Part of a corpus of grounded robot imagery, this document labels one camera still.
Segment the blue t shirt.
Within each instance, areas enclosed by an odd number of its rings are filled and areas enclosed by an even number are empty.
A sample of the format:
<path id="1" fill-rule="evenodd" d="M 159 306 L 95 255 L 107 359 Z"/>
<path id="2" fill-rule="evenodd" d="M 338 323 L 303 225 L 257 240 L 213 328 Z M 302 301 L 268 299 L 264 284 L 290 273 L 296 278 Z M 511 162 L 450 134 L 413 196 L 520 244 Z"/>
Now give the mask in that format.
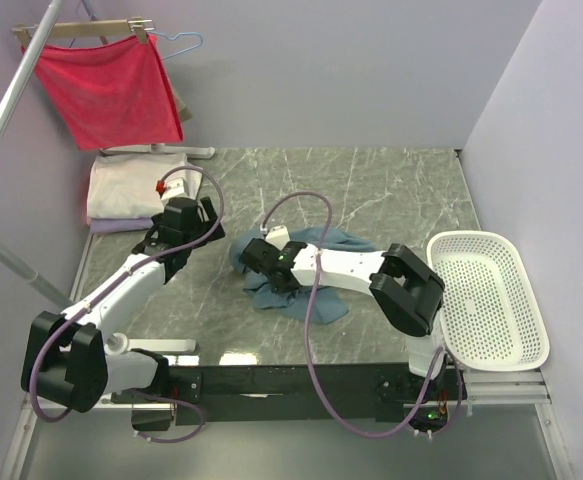
<path id="1" fill-rule="evenodd" d="M 310 287 L 299 291 L 276 294 L 272 291 L 266 277 L 248 269 L 239 260 L 240 254 L 254 238 L 260 237 L 255 228 L 238 235 L 229 248 L 229 261 L 233 270 L 244 276 L 242 290 L 250 296 L 252 305 L 260 310 L 276 310 L 280 315 L 304 321 L 310 299 Z M 323 246 L 330 250 L 351 252 L 372 252 L 376 246 L 369 240 L 341 229 L 330 228 Z M 315 295 L 310 321 L 327 325 L 344 317 L 349 312 L 347 305 L 333 288 L 320 287 Z"/>

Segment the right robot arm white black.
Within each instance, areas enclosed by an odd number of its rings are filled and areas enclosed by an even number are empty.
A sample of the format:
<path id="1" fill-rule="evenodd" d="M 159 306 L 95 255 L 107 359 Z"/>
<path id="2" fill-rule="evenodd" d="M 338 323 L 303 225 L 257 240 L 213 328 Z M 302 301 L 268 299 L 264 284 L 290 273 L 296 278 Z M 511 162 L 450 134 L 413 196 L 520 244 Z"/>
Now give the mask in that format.
<path id="1" fill-rule="evenodd" d="M 410 387 L 431 399 L 445 386 L 439 311 L 444 281 L 402 244 L 386 251 L 348 252 L 289 241 L 279 249 L 262 238 L 249 241 L 239 255 L 262 274 L 276 293 L 290 293 L 318 282 L 321 287 L 373 297 L 390 325 L 406 336 Z"/>

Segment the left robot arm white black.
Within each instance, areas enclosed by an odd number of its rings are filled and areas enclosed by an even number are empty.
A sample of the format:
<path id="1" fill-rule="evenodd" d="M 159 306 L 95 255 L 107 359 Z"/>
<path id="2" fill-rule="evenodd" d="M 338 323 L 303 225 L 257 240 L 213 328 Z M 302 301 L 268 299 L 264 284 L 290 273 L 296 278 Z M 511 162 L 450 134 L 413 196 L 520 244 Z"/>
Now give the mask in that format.
<path id="1" fill-rule="evenodd" d="M 109 279 L 59 314 L 40 313 L 29 332 L 22 389 L 81 413 L 103 395 L 126 390 L 150 402 L 164 399 L 172 390 L 167 359 L 128 347 L 120 331 L 194 249 L 224 238 L 222 211 L 209 197 L 170 199 Z"/>

